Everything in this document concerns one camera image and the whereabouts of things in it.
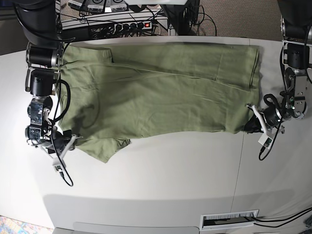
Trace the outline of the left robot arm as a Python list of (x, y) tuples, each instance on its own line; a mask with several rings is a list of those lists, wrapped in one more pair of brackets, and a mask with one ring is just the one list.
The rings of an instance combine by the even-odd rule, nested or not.
[(306, 109), (305, 91), (312, 79), (308, 69), (312, 41), (312, 2), (310, 0), (279, 0), (283, 45), (280, 68), (283, 79), (282, 100), (272, 94), (263, 97), (266, 109), (257, 110), (244, 126), (247, 133), (263, 133), (281, 129), (282, 122), (302, 118)]

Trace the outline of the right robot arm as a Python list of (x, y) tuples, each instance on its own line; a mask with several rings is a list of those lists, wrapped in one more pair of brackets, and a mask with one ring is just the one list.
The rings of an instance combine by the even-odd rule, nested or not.
[(29, 39), (25, 89), (35, 147), (79, 148), (106, 163), (133, 139), (176, 132), (256, 133), (259, 48), (216, 43), (71, 46), (52, 0), (14, 1)]

